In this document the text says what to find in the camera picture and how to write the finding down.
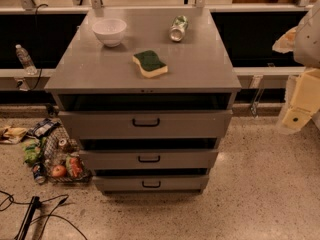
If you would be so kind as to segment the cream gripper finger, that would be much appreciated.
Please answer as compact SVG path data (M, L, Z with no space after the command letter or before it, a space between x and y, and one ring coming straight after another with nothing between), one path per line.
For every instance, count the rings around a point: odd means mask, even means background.
M289 29L272 46L272 50L278 53L292 52L296 36L296 27Z
M282 124L292 130L300 130L320 110L320 70L307 68L293 78L293 92Z

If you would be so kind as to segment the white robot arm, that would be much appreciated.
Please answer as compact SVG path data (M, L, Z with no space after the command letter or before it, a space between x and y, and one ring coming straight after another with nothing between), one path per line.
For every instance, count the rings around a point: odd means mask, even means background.
M320 1L273 44L272 50L292 52L294 60L305 66L301 74L288 78L285 105L277 121L281 133L293 134L320 109Z

